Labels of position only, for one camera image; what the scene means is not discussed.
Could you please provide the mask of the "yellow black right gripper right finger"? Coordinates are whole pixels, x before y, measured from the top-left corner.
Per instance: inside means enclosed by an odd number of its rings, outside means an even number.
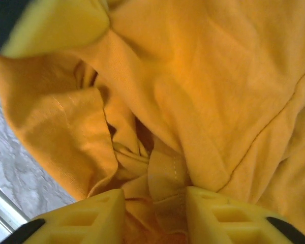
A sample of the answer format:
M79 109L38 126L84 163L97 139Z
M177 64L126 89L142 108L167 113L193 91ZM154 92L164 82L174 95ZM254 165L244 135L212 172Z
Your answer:
M305 244L277 213L198 187L186 189L189 244Z

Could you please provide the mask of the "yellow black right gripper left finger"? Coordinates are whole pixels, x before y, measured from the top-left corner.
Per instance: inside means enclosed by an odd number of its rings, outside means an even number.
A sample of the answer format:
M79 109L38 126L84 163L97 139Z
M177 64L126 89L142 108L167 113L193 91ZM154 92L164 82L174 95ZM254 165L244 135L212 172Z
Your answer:
M125 244L124 221L124 192L114 189L33 218L5 244Z

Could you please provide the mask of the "orange t-shirt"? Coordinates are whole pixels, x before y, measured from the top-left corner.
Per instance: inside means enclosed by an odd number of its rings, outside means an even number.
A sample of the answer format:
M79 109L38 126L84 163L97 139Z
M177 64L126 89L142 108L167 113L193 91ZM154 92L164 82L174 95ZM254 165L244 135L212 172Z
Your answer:
M108 0L94 42L0 55L15 135L73 197L125 194L125 244L188 238L195 186L305 234L305 0Z

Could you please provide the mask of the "long aluminium mounting rail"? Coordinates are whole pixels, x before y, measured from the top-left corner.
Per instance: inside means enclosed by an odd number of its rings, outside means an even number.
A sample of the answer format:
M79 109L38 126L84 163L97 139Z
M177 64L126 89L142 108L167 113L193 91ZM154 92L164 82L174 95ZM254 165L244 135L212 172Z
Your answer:
M0 189L0 236L11 234L28 221L29 217Z

